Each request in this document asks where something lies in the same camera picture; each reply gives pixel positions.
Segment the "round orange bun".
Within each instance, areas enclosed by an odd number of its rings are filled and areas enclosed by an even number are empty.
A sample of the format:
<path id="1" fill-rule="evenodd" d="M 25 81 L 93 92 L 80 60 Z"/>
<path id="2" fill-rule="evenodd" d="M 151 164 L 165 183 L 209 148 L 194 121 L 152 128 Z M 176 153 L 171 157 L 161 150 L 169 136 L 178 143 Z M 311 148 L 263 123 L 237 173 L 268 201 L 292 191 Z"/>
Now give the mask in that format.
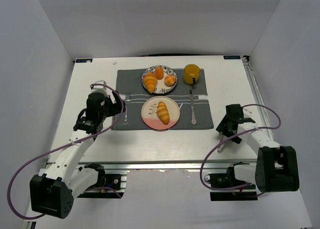
<path id="1" fill-rule="evenodd" d="M 156 66 L 154 74 L 158 80 L 161 80 L 164 77 L 164 68 L 160 65 Z"/>

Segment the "right blue corner label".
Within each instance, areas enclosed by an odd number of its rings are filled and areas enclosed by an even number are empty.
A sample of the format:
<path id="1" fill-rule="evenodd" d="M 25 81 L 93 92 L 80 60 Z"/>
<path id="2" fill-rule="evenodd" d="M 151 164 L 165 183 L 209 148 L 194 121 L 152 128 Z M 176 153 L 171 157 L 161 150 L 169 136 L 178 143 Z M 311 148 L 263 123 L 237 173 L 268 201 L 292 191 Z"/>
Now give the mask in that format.
<path id="1" fill-rule="evenodd" d="M 224 60 L 241 60 L 241 56 L 239 55 L 224 55 L 223 56 Z"/>

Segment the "silver metal tongs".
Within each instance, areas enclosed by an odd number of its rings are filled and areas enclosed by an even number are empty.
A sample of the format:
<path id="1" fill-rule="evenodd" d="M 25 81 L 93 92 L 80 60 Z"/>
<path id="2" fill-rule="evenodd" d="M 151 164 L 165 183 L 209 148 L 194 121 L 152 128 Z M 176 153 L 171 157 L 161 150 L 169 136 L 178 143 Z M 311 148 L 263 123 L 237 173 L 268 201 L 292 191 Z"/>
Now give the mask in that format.
<path id="1" fill-rule="evenodd" d="M 221 153 L 224 150 L 224 147 L 229 142 L 227 136 L 223 135 L 222 132 L 219 133 L 219 147 L 216 149 L 218 153 Z"/>

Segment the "large striped croissant bread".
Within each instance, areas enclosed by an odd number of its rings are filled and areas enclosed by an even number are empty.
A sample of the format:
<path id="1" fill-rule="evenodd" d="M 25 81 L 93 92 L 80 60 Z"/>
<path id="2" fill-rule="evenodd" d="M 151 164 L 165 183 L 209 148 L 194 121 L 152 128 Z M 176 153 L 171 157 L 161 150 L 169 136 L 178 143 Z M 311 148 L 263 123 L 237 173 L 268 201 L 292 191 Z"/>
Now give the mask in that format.
<path id="1" fill-rule="evenodd" d="M 155 91 L 157 82 L 158 78 L 152 72 L 148 72 L 143 77 L 143 84 L 150 94 L 152 94 Z"/>

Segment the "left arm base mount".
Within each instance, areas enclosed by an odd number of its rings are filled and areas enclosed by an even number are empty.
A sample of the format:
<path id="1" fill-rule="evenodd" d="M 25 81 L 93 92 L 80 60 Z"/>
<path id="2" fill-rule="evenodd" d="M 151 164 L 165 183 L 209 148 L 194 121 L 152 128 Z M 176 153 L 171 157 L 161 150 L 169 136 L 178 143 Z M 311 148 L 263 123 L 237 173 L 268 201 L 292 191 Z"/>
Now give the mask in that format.
<path id="1" fill-rule="evenodd" d="M 94 169 L 98 172 L 97 183 L 93 184 L 89 187 L 89 189 L 99 188 L 99 187 L 108 187 L 114 189 L 120 196 L 123 196 L 124 192 L 121 190 L 125 189 L 124 185 L 124 174 L 120 173 L 108 173 L 106 172 L 105 168 L 101 164 L 97 163 L 88 163 L 84 166 L 79 168 L 79 171 L 82 169 Z M 87 198 L 87 199 L 119 199 L 115 192 L 108 189 L 98 189 L 98 190 L 91 190 L 85 191 L 84 193 L 80 194 L 78 198 Z"/>

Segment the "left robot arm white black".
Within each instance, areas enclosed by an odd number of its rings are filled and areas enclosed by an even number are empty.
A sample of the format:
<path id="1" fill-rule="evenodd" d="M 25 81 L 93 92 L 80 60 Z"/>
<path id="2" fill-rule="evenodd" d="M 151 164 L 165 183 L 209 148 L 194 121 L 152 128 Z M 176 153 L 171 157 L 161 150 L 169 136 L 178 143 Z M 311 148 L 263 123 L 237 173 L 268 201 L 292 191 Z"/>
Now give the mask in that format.
<path id="1" fill-rule="evenodd" d="M 30 180 L 30 203 L 34 212 L 64 219 L 78 196 L 87 189 L 101 190 L 106 185 L 105 168 L 98 163 L 80 167 L 77 174 L 74 171 L 97 134 L 103 130 L 104 120 L 125 109 L 125 102 L 119 94 L 116 91 L 112 94 L 114 99 L 104 89 L 92 90 L 86 107 L 77 116 L 70 145 L 62 149 L 44 173 Z"/>

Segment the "grey striped placemat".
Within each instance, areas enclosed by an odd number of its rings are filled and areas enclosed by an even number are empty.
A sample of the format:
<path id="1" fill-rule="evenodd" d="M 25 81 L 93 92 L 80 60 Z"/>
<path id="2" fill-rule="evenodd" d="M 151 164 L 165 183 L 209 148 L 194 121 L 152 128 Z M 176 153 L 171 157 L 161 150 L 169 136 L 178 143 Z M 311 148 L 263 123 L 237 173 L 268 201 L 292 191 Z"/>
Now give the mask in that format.
<path id="1" fill-rule="evenodd" d="M 189 85 L 184 82 L 184 70 L 182 68 L 173 69 L 177 74 L 177 85 L 166 93 L 165 96 L 173 99 L 180 107 L 180 117 L 178 122 L 171 128 L 172 130 L 209 130 L 214 128 L 211 109 L 208 99 L 205 72 L 200 70 L 198 82 Z M 142 85 L 142 74 L 145 69 L 118 70 L 116 77 L 116 90 L 124 99 L 126 93 L 130 93 L 130 102 L 127 112 L 127 125 L 123 125 L 124 116 L 114 126 L 116 131 L 137 131 L 150 130 L 142 120 L 141 110 L 143 104 L 153 95 Z M 192 124 L 192 110 L 190 104 L 190 90 L 193 94 L 194 114 L 196 124 Z"/>

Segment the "silver ornate fork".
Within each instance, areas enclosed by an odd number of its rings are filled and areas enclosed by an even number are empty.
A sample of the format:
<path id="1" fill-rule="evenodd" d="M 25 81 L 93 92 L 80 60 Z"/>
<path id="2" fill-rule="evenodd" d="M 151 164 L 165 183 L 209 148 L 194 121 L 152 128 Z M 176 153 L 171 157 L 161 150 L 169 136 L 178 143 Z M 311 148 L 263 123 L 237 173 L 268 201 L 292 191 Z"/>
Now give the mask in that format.
<path id="1" fill-rule="evenodd" d="M 128 124 L 128 106 L 131 100 L 131 96 L 129 92 L 125 93 L 125 114 L 123 118 L 123 125 L 126 126 Z"/>

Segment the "aluminium front table rail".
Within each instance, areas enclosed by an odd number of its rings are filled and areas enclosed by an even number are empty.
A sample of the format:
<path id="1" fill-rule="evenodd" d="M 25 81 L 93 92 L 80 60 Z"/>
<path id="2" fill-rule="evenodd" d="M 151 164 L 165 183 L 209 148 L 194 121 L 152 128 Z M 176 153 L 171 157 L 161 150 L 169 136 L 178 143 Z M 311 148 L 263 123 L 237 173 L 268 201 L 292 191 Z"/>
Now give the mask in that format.
<path id="1" fill-rule="evenodd" d="M 246 164 L 255 164 L 256 161 L 253 159 L 249 160 L 209 160 L 204 165 L 205 171 L 214 171 L 218 170 L 219 172 L 224 171 L 227 167 L 230 167 L 232 164 L 236 163 L 246 163 Z M 198 172 L 201 167 L 201 162 L 165 162 L 165 161 L 156 161 L 156 162 L 96 162 L 96 164 L 102 165 L 104 167 L 106 174 L 126 174 L 129 171 L 167 171 L 167 170 L 187 170 Z"/>

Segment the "left blue corner label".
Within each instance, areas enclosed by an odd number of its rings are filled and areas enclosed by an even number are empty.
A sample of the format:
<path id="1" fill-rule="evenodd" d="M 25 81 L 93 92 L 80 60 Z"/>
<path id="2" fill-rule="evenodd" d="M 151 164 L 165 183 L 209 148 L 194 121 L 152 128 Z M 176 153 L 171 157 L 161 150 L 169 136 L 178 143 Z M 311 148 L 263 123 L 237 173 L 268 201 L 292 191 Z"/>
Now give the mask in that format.
<path id="1" fill-rule="evenodd" d="M 92 58 L 77 58 L 75 63 L 91 63 L 92 61 Z"/>

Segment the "blue floral plate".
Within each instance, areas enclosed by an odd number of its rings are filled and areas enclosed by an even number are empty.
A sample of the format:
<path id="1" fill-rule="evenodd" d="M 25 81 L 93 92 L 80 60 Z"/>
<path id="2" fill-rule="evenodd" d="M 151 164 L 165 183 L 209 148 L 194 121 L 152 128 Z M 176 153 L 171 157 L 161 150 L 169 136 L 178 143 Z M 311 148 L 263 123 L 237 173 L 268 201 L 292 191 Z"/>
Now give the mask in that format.
<path id="1" fill-rule="evenodd" d="M 170 67 L 165 66 L 165 65 L 155 65 L 155 66 L 151 66 L 151 67 L 147 68 L 143 72 L 143 74 L 141 76 L 141 83 L 142 83 L 142 86 L 146 89 L 146 87 L 144 86 L 144 83 L 143 83 L 143 78 L 149 72 L 152 72 L 155 75 L 155 67 L 156 66 L 162 66 L 163 67 L 164 76 L 163 76 L 162 79 L 157 79 L 157 84 L 156 84 L 155 90 L 154 90 L 154 92 L 152 94 L 164 95 L 164 94 L 167 94 L 170 91 L 172 91 L 176 87 L 176 85 L 178 83 L 178 76 L 177 76 L 176 72 L 173 69 L 171 69 Z M 175 82 L 175 84 L 173 86 L 166 86 L 165 85 L 164 79 L 168 75 L 174 75 L 175 78 L 176 78 L 176 82 Z"/>

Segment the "silver ornate table knife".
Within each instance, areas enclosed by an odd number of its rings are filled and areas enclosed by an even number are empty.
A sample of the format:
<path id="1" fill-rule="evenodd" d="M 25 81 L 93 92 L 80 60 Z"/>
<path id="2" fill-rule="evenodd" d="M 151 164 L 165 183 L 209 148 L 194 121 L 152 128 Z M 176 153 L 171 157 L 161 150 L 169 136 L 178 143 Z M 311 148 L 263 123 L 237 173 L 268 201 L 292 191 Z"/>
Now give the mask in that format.
<path id="1" fill-rule="evenodd" d="M 195 111 L 194 111 L 194 97 L 191 89 L 189 90 L 189 99 L 190 99 L 190 108 L 191 108 L 191 123 L 195 125 L 197 123 L 197 120 L 196 120 Z"/>

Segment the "small striped croissant bread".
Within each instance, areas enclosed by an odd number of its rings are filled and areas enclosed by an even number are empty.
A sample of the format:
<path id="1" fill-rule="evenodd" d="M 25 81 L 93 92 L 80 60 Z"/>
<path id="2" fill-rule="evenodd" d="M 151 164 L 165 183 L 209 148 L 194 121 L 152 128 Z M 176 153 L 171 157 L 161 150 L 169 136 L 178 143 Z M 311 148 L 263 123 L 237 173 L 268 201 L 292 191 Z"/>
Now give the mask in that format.
<path id="1" fill-rule="evenodd" d="M 170 122 L 169 111 L 167 105 L 163 101 L 160 101 L 157 105 L 157 116 L 165 125 Z"/>

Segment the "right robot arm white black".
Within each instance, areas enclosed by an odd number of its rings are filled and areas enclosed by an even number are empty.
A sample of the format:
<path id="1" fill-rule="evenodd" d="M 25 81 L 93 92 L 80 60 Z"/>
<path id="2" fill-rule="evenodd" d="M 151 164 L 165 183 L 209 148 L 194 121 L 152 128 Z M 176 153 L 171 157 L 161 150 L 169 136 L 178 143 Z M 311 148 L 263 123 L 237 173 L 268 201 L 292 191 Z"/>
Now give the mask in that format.
<path id="1" fill-rule="evenodd" d="M 256 162 L 239 162 L 228 167 L 223 181 L 231 186 L 253 184 L 262 193 L 295 192 L 300 187 L 297 154 L 268 137 L 244 106 L 230 104 L 216 130 L 227 142 L 244 143 L 257 154 Z"/>

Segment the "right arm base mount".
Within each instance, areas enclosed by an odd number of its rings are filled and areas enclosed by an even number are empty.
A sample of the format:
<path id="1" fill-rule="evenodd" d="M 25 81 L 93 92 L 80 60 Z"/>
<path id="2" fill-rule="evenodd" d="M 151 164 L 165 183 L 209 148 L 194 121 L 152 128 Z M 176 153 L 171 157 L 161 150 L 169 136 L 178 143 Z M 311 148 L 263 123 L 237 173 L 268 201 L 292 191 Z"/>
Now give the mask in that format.
<path id="1" fill-rule="evenodd" d="M 216 188 L 210 192 L 211 202 L 257 201 L 256 186 L 237 180 L 227 173 L 206 174 L 204 182 L 207 186 Z"/>

